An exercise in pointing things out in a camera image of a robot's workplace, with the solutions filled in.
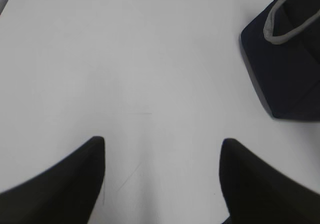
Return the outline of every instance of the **white tabletop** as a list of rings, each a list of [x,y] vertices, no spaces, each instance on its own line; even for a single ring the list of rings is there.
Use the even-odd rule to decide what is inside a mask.
[[[320,124],[263,109],[239,49],[272,0],[9,0],[0,16],[0,191],[93,135],[92,224],[218,224],[233,137],[320,193]]]

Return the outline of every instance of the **black fabric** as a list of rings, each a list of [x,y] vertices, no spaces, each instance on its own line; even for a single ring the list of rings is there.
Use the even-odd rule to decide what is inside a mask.
[[[274,45],[265,40],[263,28],[276,1],[241,33],[241,42],[249,65],[274,117],[320,120],[320,64],[314,55],[315,52],[320,54],[316,46],[320,40],[314,35],[315,25],[319,22],[308,28],[312,30],[310,33],[303,32],[284,44]],[[299,12],[288,12],[289,9],[293,10],[292,4],[296,7],[299,2],[288,0],[288,3],[285,2],[277,11],[274,35],[284,34],[302,20],[305,21],[305,15],[298,19]],[[308,5],[309,3],[305,3],[303,10],[307,10]],[[311,13],[314,14],[314,10],[308,12],[308,15]]]
[[[320,9],[320,0],[287,0],[284,11],[293,27],[298,27]],[[300,36],[311,55],[320,63],[320,19]]]
[[[233,224],[319,224],[320,196],[235,139],[223,142],[219,177]]]
[[[92,137],[58,164],[0,194],[0,224],[86,224],[105,175],[105,142]]]

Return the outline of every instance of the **table surface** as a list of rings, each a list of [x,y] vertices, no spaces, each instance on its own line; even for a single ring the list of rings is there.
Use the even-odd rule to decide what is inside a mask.
[[[224,138],[320,192],[320,123],[271,118],[239,34],[272,0],[9,0],[0,17],[0,192],[94,135],[90,223],[218,224]]]

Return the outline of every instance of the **bag handle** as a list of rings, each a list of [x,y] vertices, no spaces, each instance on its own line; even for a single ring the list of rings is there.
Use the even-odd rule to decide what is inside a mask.
[[[277,0],[272,9],[270,10],[263,28],[264,38],[272,44],[283,44],[292,39],[294,36],[300,34],[304,31],[309,25],[315,22],[320,17],[320,9],[313,16],[308,18],[303,24],[292,29],[286,34],[280,36],[274,36],[274,24],[277,10],[284,4],[286,0]]]

